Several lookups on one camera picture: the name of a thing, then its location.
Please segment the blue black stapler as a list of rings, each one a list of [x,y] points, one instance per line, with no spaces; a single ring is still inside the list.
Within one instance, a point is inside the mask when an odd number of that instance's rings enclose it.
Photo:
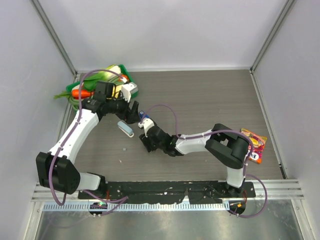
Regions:
[[[139,117],[140,117],[140,123],[142,123],[144,121],[144,119],[149,119],[150,117],[147,115],[146,112],[144,112],[143,110],[140,111],[138,113]]]

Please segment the light blue white stapler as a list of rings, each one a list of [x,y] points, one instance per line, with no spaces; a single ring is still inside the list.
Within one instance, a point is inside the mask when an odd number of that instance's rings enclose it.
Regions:
[[[133,129],[123,121],[117,123],[118,128],[123,131],[128,137],[132,138],[135,134]]]

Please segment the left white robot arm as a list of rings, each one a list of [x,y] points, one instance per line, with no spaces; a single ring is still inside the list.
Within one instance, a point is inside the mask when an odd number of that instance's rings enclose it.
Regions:
[[[39,184],[68,195],[75,191],[89,191],[93,198],[100,200],[107,193],[104,176],[79,172],[74,163],[77,154],[89,133],[98,125],[102,117],[115,114],[127,124],[140,121],[139,103],[130,103],[138,91],[133,83],[121,85],[119,96],[115,97],[116,85],[99,81],[92,97],[81,101],[81,108],[76,112],[71,125],[61,139],[48,151],[40,152],[36,157]]]

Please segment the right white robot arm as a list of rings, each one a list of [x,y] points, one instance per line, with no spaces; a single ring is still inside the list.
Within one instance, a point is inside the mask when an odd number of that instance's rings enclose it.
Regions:
[[[253,149],[252,141],[245,134],[217,123],[202,133],[170,135],[149,118],[138,127],[144,131],[139,139],[148,152],[159,149],[170,157],[198,152],[212,154],[226,166],[226,193],[233,198],[243,193],[248,150]]]

